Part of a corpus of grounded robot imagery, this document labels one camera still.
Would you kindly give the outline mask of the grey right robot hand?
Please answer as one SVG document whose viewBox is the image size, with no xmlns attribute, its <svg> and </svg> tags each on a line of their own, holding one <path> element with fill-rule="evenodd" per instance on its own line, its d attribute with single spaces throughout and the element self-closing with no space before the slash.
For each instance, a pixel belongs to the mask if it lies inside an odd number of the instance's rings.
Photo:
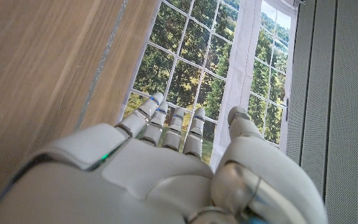
<svg viewBox="0 0 358 224">
<path fill-rule="evenodd" d="M 241 107 L 216 169 L 201 160 L 204 109 L 185 142 L 184 111 L 163 131 L 152 95 L 117 125 L 58 139 L 28 156 L 0 194 L 0 223 L 327 223 L 313 181 L 270 145 Z"/>
</svg>

